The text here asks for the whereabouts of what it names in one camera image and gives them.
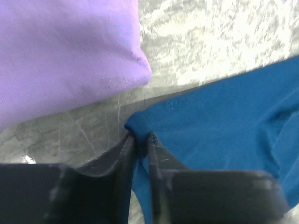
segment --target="marble surface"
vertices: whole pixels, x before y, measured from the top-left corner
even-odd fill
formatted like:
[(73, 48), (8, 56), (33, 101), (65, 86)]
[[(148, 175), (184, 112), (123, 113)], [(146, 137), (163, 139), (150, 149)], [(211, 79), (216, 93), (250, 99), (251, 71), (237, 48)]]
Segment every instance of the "marble surface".
[[(299, 54), (297, 0), (140, 0), (139, 7), (150, 84), (4, 130), (0, 162), (79, 166), (115, 145), (126, 119), (165, 94)], [(134, 194), (131, 205), (130, 222), (143, 223)], [(299, 223), (298, 206), (283, 223)]]

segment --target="gray marble countertop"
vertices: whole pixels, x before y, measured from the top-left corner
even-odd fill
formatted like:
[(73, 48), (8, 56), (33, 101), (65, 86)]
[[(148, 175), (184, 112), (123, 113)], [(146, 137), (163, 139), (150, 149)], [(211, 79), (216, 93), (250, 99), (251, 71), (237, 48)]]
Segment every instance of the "gray marble countertop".
[[(79, 166), (115, 145), (127, 118), (163, 95), (299, 54), (296, 0), (140, 0), (139, 8), (150, 84), (4, 130), (0, 162)], [(131, 223), (142, 223), (134, 195), (131, 203)], [(285, 223), (299, 223), (299, 208)]]

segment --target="blue cloth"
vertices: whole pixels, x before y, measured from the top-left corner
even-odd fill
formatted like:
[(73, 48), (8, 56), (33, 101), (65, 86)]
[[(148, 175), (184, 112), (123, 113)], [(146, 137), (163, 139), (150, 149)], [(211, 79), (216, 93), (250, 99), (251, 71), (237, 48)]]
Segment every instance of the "blue cloth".
[(299, 202), (299, 56), (224, 79), (134, 113), (125, 124), (139, 144), (133, 191), (152, 222), (148, 160), (154, 131), (192, 169), (264, 170)]

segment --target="purple cloth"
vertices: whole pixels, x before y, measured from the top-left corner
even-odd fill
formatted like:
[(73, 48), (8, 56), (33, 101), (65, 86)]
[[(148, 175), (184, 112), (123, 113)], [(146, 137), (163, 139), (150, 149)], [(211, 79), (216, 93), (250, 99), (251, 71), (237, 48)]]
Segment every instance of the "purple cloth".
[(0, 0), (0, 131), (148, 83), (138, 0)]

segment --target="black plastic object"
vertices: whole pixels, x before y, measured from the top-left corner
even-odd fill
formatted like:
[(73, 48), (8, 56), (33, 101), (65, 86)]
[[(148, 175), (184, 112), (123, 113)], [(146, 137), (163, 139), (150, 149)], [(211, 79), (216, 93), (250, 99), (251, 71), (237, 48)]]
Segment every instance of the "black plastic object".
[(126, 136), (79, 169), (61, 164), (0, 165), (0, 223), (126, 224), (136, 160)]
[[(154, 133), (147, 150), (154, 224), (266, 224), (288, 210), (265, 172), (189, 170)], [(136, 157), (127, 135), (78, 169), (0, 164), (0, 224), (126, 224)]]
[(148, 147), (154, 224), (267, 224), (289, 209), (266, 172), (190, 170), (154, 133)]

